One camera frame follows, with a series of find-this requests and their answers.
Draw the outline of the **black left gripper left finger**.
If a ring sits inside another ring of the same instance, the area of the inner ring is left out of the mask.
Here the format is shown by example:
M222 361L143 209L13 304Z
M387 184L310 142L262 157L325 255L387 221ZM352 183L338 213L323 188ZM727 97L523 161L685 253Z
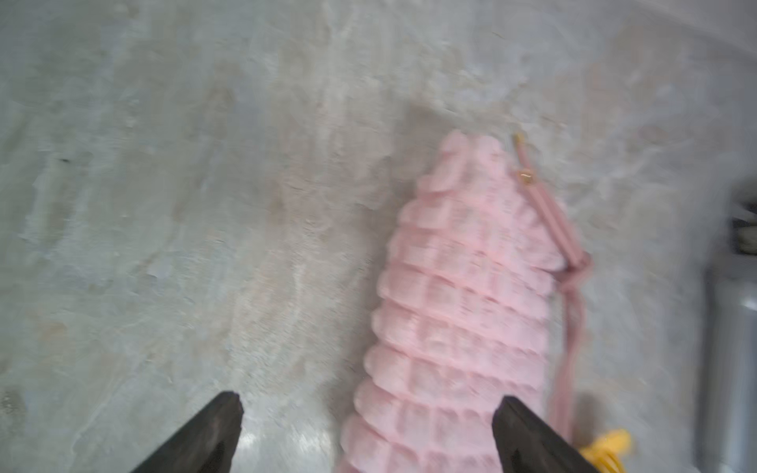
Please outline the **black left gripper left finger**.
M229 473L242 433L244 408L223 391L199 410L133 473Z

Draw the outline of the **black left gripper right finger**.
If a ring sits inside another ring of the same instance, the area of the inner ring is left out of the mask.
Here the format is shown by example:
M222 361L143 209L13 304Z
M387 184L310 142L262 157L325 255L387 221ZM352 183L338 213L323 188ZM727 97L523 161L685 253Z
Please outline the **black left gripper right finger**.
M599 472L516 396L503 397L492 429L505 473Z

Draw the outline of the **yellow carabiner clip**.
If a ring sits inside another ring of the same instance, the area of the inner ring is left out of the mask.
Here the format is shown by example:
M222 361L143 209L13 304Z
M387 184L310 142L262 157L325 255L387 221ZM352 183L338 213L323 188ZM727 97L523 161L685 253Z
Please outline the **yellow carabiner clip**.
M615 430L583 447L580 453L599 473L626 473L622 457L630 453L633 443L626 430Z

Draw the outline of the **pink fluffy handbag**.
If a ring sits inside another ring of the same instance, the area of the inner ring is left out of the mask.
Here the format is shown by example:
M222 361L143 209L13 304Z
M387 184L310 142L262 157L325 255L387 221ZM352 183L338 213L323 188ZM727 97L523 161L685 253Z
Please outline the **pink fluffy handbag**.
M591 257L516 149L449 134L401 210L339 471L497 472L507 395L570 435Z

